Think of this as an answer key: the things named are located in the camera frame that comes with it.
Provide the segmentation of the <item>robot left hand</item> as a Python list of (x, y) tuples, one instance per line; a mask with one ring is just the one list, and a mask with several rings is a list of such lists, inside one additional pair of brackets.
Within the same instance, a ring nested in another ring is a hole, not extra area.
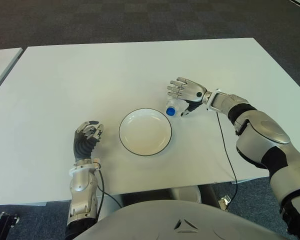
[(75, 162), (91, 159), (91, 154), (97, 143), (100, 142), (104, 125), (99, 121), (83, 122), (74, 132), (73, 154)]

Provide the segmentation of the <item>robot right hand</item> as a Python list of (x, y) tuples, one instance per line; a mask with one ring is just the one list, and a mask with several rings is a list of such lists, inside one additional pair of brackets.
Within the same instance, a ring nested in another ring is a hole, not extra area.
[(171, 80), (166, 89), (169, 96), (188, 103), (188, 107), (180, 114), (181, 117), (188, 115), (202, 104), (206, 105), (212, 94), (201, 84), (184, 77)]

